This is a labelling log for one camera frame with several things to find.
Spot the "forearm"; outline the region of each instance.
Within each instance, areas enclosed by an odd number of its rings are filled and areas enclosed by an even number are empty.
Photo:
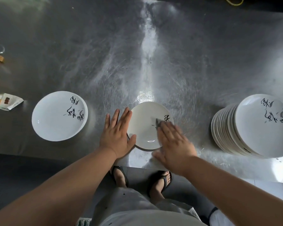
[[[74,225],[116,159],[96,150],[0,211],[6,225]]]
[[[235,225],[283,225],[283,201],[198,157],[185,177]]]

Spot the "gray shorts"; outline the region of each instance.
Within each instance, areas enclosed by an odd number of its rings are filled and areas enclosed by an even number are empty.
[[[136,190],[118,187],[114,189],[112,193],[103,197],[103,199],[96,205],[90,225],[98,226],[107,217],[114,213],[143,209],[182,213],[200,220],[196,211],[190,205],[171,199],[164,199],[156,205],[153,205],[147,198]]]

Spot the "scratched steel surface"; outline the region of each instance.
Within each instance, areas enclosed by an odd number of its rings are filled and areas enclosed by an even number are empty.
[[[0,92],[25,101],[0,110],[0,153],[75,161],[99,142],[107,112],[155,101],[201,158],[241,178],[283,182],[283,158],[232,156],[212,141],[213,115],[265,93],[283,101],[283,13],[223,1],[0,0]],[[89,116],[74,138],[53,143],[31,125],[45,95],[72,91]],[[162,169],[134,149],[119,165]]]

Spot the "black sandal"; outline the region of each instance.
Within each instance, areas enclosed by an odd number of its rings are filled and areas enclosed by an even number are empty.
[[[155,182],[157,182],[159,179],[164,179],[164,187],[163,189],[161,190],[161,193],[166,190],[166,188],[168,188],[172,182],[172,174],[171,172],[169,171],[170,173],[170,183],[168,184],[168,181],[166,180],[166,177],[167,175],[163,175],[165,171],[158,171],[157,173],[155,173],[154,175],[152,175],[150,177],[150,182],[149,182],[149,186],[148,186],[148,189],[147,189],[147,194],[148,196],[150,197],[150,190],[152,188],[152,186],[154,185]]]
[[[111,170],[111,172],[110,172],[110,175],[111,175],[113,181],[114,181],[115,183],[117,183],[117,182],[115,181],[115,177],[114,177],[114,170],[115,170],[115,169],[119,169],[119,170],[123,173],[123,175],[124,175],[124,177],[125,177],[126,186],[128,187],[128,183],[129,183],[129,182],[128,182],[127,176],[126,176],[125,173],[124,173],[123,167],[120,167],[120,166],[113,166],[113,168],[112,168],[112,170]]]

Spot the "person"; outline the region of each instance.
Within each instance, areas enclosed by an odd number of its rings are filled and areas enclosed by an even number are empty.
[[[149,190],[151,202],[127,188],[122,171],[112,166],[133,148],[136,136],[127,141],[132,112],[126,108],[118,121],[119,112],[111,120],[106,115],[97,150],[1,209],[0,225],[75,225],[111,168],[118,188],[100,201],[92,225],[204,225],[187,205],[162,196],[172,173],[188,179],[237,226],[283,225],[282,200],[197,157],[193,144],[169,122],[158,128],[162,150],[153,156],[170,172]]]

